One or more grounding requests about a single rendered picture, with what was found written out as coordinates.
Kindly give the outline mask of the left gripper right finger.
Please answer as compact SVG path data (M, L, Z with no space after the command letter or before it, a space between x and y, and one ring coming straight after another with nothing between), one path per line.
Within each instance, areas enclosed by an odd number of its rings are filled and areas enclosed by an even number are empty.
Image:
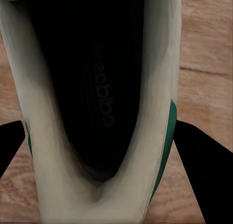
M233 224L233 152L179 120L174 142L206 224Z

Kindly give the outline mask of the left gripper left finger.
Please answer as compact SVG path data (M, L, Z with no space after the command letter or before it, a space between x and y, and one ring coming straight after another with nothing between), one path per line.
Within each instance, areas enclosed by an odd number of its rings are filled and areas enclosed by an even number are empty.
M21 120L0 126L0 178L25 140Z

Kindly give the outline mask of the gym shoe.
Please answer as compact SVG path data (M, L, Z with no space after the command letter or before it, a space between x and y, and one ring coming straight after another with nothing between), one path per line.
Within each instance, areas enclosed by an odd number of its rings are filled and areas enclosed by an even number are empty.
M182 0L0 0L42 224L142 224L174 139Z

